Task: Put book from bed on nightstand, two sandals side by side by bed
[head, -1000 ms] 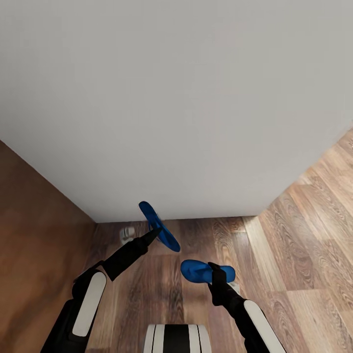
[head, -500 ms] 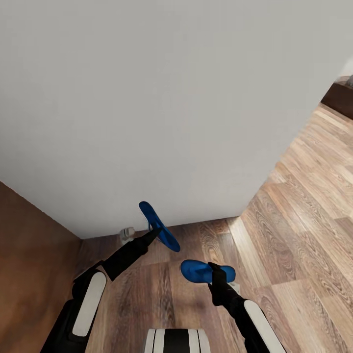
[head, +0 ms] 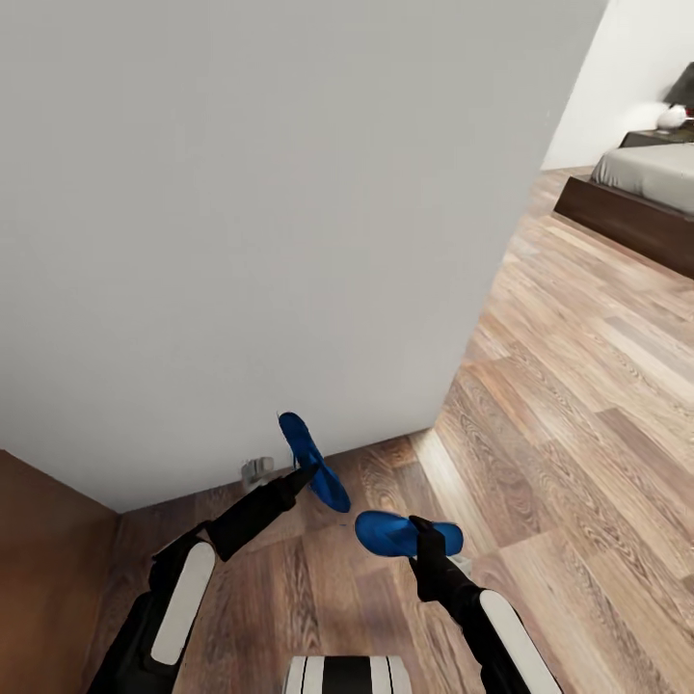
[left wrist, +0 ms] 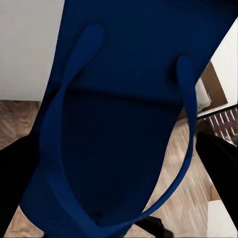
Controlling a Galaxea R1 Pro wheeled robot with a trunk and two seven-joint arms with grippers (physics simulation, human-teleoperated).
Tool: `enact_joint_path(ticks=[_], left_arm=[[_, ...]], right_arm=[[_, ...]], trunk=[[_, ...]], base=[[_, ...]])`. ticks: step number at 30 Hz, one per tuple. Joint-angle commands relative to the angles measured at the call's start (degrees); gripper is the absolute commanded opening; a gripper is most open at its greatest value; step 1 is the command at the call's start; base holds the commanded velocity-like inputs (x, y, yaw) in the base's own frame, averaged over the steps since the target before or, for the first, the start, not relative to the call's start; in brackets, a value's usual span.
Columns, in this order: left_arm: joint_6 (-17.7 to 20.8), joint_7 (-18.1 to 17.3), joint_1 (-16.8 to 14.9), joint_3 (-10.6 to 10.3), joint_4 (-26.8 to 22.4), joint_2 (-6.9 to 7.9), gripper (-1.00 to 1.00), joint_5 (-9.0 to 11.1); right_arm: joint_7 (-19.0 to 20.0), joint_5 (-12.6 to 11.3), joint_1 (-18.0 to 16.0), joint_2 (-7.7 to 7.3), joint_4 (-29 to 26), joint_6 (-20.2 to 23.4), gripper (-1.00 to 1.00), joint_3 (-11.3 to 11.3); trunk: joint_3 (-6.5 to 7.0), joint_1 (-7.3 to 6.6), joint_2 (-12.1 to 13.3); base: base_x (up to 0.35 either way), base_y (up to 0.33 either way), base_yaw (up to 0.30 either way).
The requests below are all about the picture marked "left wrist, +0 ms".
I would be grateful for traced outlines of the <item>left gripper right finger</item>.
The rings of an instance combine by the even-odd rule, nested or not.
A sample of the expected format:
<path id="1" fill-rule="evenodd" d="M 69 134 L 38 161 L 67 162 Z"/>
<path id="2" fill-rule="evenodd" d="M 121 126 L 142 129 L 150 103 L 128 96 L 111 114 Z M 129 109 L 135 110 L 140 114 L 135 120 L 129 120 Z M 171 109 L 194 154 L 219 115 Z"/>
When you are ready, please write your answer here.
<path id="1" fill-rule="evenodd" d="M 238 148 L 216 135 L 200 131 L 196 151 L 238 230 Z"/>

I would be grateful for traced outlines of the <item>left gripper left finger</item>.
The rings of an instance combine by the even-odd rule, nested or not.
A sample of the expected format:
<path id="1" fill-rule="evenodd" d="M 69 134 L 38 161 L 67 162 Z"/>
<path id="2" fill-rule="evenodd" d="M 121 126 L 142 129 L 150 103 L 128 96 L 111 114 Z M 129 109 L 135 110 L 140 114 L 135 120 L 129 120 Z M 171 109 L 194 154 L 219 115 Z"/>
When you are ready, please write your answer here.
<path id="1" fill-rule="evenodd" d="M 0 238 L 19 206 L 40 161 L 40 133 L 18 139 L 0 151 Z"/>

